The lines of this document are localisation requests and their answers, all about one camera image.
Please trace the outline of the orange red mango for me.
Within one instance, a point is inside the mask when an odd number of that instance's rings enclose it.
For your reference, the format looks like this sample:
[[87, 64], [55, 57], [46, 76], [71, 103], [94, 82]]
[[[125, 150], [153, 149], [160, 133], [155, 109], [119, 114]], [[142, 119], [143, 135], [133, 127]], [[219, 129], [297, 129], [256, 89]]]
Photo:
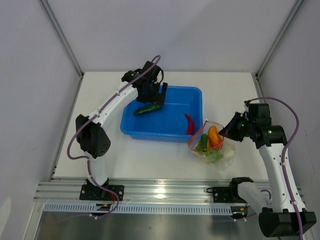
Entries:
[[209, 128], [207, 135], [208, 135], [208, 140], [213, 148], [217, 148], [221, 145], [222, 139], [218, 134], [218, 130], [215, 125]]

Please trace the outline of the clear zip top bag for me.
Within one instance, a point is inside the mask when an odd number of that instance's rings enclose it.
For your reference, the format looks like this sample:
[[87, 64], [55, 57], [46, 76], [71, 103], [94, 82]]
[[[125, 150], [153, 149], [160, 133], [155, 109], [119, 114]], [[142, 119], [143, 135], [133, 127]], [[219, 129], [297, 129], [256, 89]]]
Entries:
[[[195, 132], [195, 134], [191, 137], [191, 139], [189, 140], [188, 142], [188, 148], [189, 150], [195, 154], [202, 162], [204, 162], [205, 164], [207, 165], [210, 165], [220, 171], [224, 171], [226, 170], [228, 167], [230, 167], [235, 159], [235, 156], [233, 159], [221, 159], [217, 162], [213, 162], [213, 163], [208, 163], [208, 162], [205, 162], [203, 161], [202, 157], [201, 157], [201, 153], [205, 153], [204, 151], [201, 151], [201, 147], [200, 147], [200, 140], [201, 140], [201, 136], [202, 134], [207, 134], [208, 135], [208, 130], [211, 126], [216, 126], [217, 128], [217, 131], [219, 132], [220, 130], [223, 129], [223, 125], [217, 123], [217, 122], [214, 122], [214, 121], [210, 121], [208, 119], [206, 119], [204, 121], [204, 124], [203, 126], [197, 131]], [[220, 144], [219, 147], [212, 147], [211, 144], [210, 144], [210, 141], [208, 139], [208, 142], [207, 142], [207, 151], [210, 151], [212, 149], [216, 150], [216, 151], [219, 151], [222, 149], [223, 145], [224, 144], [229, 144], [229, 145], [232, 145], [231, 143], [227, 142], [227, 140], [225, 140], [224, 137], [220, 136], [221, 139], [222, 139], [222, 143]]]

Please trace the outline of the green chili pepper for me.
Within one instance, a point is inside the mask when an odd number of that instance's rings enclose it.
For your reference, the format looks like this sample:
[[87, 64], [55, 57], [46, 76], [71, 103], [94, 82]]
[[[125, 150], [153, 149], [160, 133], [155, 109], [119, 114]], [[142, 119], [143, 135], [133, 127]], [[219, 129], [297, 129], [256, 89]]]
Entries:
[[200, 138], [200, 150], [206, 152], [208, 150], [208, 135], [202, 134]]

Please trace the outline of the dark green cucumber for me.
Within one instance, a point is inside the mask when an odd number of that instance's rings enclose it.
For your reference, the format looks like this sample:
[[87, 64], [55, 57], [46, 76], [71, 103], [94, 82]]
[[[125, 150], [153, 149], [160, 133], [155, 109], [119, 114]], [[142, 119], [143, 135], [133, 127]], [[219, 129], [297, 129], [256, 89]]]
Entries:
[[140, 107], [137, 110], [135, 110], [133, 112], [133, 115], [134, 116], [141, 116], [141, 115], [157, 112], [157, 111], [161, 110], [162, 108], [163, 107], [158, 104], [149, 104], [149, 105]]

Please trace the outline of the green grape bunch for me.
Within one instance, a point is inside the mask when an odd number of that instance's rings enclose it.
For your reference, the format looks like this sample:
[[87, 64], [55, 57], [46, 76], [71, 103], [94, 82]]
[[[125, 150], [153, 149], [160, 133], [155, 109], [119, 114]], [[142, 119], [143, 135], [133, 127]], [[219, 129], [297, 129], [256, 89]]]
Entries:
[[202, 160], [204, 162], [209, 164], [218, 162], [224, 158], [224, 155], [221, 152], [216, 151], [214, 149], [211, 149], [207, 152], [202, 152], [200, 156], [202, 157]]

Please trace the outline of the red chili pepper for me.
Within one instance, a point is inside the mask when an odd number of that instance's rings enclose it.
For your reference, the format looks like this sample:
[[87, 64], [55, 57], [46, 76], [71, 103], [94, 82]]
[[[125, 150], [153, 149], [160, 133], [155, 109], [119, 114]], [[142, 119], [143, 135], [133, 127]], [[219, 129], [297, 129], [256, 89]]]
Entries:
[[185, 117], [187, 118], [187, 121], [188, 121], [188, 127], [187, 127], [186, 134], [192, 136], [193, 135], [193, 131], [194, 131], [194, 122], [193, 122], [192, 118], [187, 113], [185, 113], [184, 115], [185, 115]]

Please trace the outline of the white cauliflower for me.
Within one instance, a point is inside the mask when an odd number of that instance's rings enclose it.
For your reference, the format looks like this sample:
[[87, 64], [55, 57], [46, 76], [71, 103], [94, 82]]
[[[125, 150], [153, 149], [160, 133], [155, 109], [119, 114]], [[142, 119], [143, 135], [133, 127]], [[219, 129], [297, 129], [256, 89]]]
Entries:
[[236, 155], [236, 148], [230, 144], [224, 144], [220, 150], [224, 160], [232, 160]]

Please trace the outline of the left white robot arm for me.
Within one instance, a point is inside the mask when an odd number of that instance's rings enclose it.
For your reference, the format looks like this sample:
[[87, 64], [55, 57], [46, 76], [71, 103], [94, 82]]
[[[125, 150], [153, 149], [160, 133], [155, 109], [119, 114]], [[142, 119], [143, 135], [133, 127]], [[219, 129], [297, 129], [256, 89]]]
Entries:
[[77, 141], [87, 160], [88, 180], [93, 186], [91, 194], [97, 200], [108, 196], [105, 185], [109, 178], [105, 170], [105, 161], [100, 158], [107, 153], [111, 140], [107, 135], [114, 118], [132, 101], [143, 104], [165, 103], [168, 84], [158, 77], [164, 77], [164, 71], [157, 65], [160, 57], [147, 61], [143, 68], [126, 72], [111, 96], [96, 110], [87, 116], [78, 115], [75, 120], [76, 133], [72, 137]]

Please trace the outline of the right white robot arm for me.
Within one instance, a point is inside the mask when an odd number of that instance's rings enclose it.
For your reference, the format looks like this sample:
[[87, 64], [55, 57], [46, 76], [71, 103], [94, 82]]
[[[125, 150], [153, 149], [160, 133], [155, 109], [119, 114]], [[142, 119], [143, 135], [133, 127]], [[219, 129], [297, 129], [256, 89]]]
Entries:
[[287, 139], [280, 125], [273, 125], [267, 103], [245, 101], [246, 110], [236, 112], [219, 135], [242, 142], [249, 138], [255, 144], [266, 168], [271, 197], [257, 189], [249, 177], [231, 180], [228, 196], [234, 202], [245, 200], [258, 215], [262, 234], [267, 238], [303, 235], [317, 222], [316, 214], [308, 211], [301, 199], [289, 162]]

